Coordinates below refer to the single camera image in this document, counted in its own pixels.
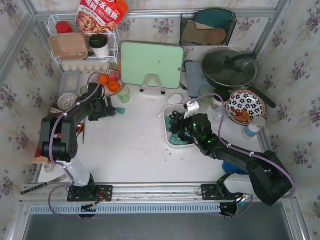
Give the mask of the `white storage basket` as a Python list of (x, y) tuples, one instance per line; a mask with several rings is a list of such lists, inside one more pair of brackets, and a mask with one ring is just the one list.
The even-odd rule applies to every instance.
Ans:
[(163, 117), (164, 117), (164, 131), (165, 131), (165, 139), (167, 144), (173, 148), (173, 149), (186, 149), (186, 148), (192, 148), (195, 146), (195, 144), (186, 144), (186, 145), (173, 145), (170, 143), (170, 137), (171, 137), (171, 132), (167, 131), (167, 127), (170, 126), (169, 124), (166, 125), (165, 123), (165, 118), (169, 118), (169, 116), (173, 113), (173, 112), (178, 112), (178, 113), (182, 113), (185, 114), (188, 112), (187, 107), (185, 106), (185, 104), (180, 103), (180, 104), (173, 104), (173, 105), (169, 105), (167, 107), (164, 108), (163, 110)]

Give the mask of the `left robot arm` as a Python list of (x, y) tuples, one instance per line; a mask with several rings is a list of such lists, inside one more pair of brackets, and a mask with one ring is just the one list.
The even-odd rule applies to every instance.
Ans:
[(41, 155), (61, 166), (75, 187), (86, 187), (92, 181), (92, 175), (76, 160), (77, 125), (86, 118), (94, 122), (116, 114), (111, 100), (104, 100), (103, 91), (102, 85), (90, 83), (88, 92), (79, 97), (65, 112), (59, 116), (49, 115), (41, 121)]

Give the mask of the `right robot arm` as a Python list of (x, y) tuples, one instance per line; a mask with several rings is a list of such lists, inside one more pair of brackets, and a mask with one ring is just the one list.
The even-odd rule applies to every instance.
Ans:
[(278, 156), (271, 150), (253, 152), (224, 140), (212, 130), (208, 115), (198, 113), (186, 117), (174, 111), (169, 116), (170, 131), (214, 160), (228, 162), (248, 175), (251, 194), (268, 206), (279, 199), (294, 195), (296, 185)]

